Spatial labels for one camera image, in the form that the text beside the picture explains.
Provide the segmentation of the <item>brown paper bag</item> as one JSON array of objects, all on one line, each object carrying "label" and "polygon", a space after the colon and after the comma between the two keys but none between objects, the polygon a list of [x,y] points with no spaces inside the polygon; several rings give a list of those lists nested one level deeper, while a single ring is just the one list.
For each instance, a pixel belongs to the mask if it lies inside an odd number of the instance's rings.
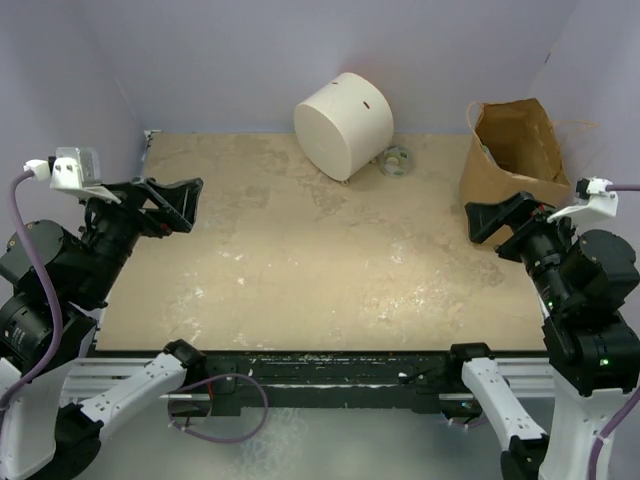
[{"label": "brown paper bag", "polygon": [[556,137],[557,126],[595,128],[587,121],[553,122],[535,98],[467,107],[471,143],[459,183],[462,205],[495,204],[525,191],[554,207],[575,194]]}]

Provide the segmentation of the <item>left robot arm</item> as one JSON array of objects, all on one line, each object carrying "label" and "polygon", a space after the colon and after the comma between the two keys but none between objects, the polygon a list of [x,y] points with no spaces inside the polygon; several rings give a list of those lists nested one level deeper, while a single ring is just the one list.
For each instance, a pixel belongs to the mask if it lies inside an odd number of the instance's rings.
[{"label": "left robot arm", "polygon": [[180,339],[107,391],[62,399],[96,331],[91,313],[106,306],[136,243],[190,232],[202,187],[200,179],[162,185],[140,177],[86,199],[79,235],[49,220],[17,225],[1,259],[14,289],[1,309],[3,478],[72,479],[159,396],[202,387],[206,357]]}]

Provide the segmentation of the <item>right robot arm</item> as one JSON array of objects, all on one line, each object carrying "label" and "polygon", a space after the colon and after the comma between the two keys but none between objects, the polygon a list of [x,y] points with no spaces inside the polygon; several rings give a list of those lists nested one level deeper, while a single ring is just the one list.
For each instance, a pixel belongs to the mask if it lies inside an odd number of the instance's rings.
[{"label": "right robot arm", "polygon": [[578,217],[595,213],[593,201],[559,210],[519,192],[465,211],[473,243],[510,228],[496,253],[521,263],[537,291],[552,427],[528,416],[483,343],[451,348],[446,383],[479,402],[501,445],[504,478],[606,478],[615,431],[639,401],[639,339],[620,312],[639,283],[634,249],[605,230],[576,233]]}]

